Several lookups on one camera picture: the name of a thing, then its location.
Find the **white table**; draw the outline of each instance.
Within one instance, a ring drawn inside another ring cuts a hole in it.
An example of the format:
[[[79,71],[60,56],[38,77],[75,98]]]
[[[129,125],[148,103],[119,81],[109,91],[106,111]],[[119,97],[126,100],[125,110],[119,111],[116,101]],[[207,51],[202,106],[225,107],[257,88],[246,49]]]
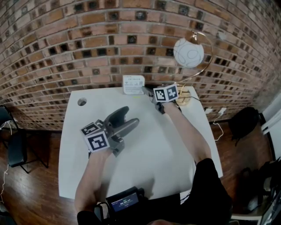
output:
[[[198,98],[195,89],[191,95]],[[86,98],[84,106],[78,100]],[[68,102],[61,135],[58,182],[59,195],[74,199],[88,161],[88,148],[80,128],[129,106],[126,119],[139,118],[139,125],[125,138],[125,149],[108,158],[103,173],[104,196],[112,196],[132,186],[143,187],[150,199],[186,191],[192,187],[194,161],[170,118],[161,115],[146,95],[124,95],[121,87],[73,91]],[[200,101],[191,99],[181,106],[183,114],[208,142],[212,158],[222,177],[216,143]]]

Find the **person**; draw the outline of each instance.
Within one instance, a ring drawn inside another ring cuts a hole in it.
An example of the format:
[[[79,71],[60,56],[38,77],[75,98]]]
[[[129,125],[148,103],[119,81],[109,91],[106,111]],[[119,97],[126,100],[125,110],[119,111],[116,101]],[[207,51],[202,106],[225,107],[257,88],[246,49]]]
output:
[[[146,201],[120,224],[227,224],[232,202],[218,177],[208,143],[174,103],[163,103],[163,106],[197,164],[190,195],[183,204],[179,194]],[[104,164],[110,154],[111,150],[107,149],[92,153],[89,158],[75,196],[79,225],[101,224],[93,211],[98,202]]]

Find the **black shirt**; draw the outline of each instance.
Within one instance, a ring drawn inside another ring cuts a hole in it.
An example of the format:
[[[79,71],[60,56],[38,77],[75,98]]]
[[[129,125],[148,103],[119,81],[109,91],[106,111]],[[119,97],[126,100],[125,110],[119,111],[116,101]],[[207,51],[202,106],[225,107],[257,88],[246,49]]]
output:
[[[119,224],[145,225],[157,219],[181,224],[224,225],[231,218],[232,203],[220,182],[213,160],[205,159],[197,164],[191,193],[180,204],[176,194],[146,201],[122,219]],[[101,225],[93,212],[81,211],[77,215],[79,225]]]

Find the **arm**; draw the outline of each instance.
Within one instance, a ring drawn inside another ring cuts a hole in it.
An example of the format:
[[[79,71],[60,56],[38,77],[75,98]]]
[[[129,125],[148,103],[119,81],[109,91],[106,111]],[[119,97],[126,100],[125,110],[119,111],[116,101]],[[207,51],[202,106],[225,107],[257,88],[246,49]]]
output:
[[[199,131],[188,121],[174,103],[168,102],[163,103],[163,105],[165,113],[170,116],[184,145],[195,162],[198,163],[206,158],[211,159],[211,149]]]
[[[75,208],[80,211],[93,211],[93,205],[97,204],[97,192],[101,187],[101,177],[106,159],[111,150],[102,150],[90,155],[84,174],[78,184],[75,193]]]

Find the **white cable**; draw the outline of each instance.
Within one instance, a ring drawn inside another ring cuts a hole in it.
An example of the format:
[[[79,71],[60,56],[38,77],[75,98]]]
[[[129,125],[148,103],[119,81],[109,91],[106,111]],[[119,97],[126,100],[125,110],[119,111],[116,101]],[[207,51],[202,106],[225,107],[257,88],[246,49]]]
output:
[[[8,124],[10,126],[10,130],[11,130],[11,135],[12,135],[12,128],[11,128],[11,125],[10,125],[10,122],[8,121]]]
[[[230,223],[232,223],[232,222],[237,222],[238,223],[238,225],[239,225],[239,221],[238,220],[233,220],[233,221],[229,221]]]
[[[273,207],[275,206],[275,203],[276,203],[276,199],[274,200],[274,202],[272,202],[272,208],[271,208],[271,210],[272,210],[273,212],[275,212],[275,211],[273,210]]]
[[[7,121],[6,121],[7,122]],[[2,128],[6,125],[6,122],[4,123],[4,125],[2,127],[0,127],[0,130],[2,130]]]
[[[4,183],[2,184],[2,192],[1,192],[1,194],[0,194],[0,196],[1,196],[1,201],[0,201],[0,202],[3,202],[3,203],[4,203],[4,201],[3,201],[3,199],[2,199],[2,194],[3,194],[3,191],[4,191],[5,174],[8,174],[8,173],[7,173],[8,169],[9,169],[9,164],[8,164],[7,170],[4,172]]]
[[[0,127],[0,130],[2,130],[2,128],[6,125],[6,123],[8,123],[8,124],[9,124],[9,126],[10,126],[10,130],[11,130],[11,135],[12,135],[12,127],[11,127],[11,125],[10,125],[10,122],[9,122],[9,121],[6,121],[6,122],[4,123],[4,125],[3,125],[2,127]]]
[[[222,115],[223,115],[223,113],[220,114],[219,117],[217,117],[217,118],[215,119],[215,121],[213,122],[213,124],[218,125],[218,126],[220,127],[220,125],[219,125],[218,123],[215,123],[215,122],[216,122],[216,120],[217,120],[218,118],[220,118]],[[220,139],[220,137],[223,136],[223,129],[221,129],[221,132],[222,132],[222,134],[221,134],[221,135],[219,136],[219,138],[216,139],[215,141],[218,141],[218,140]]]

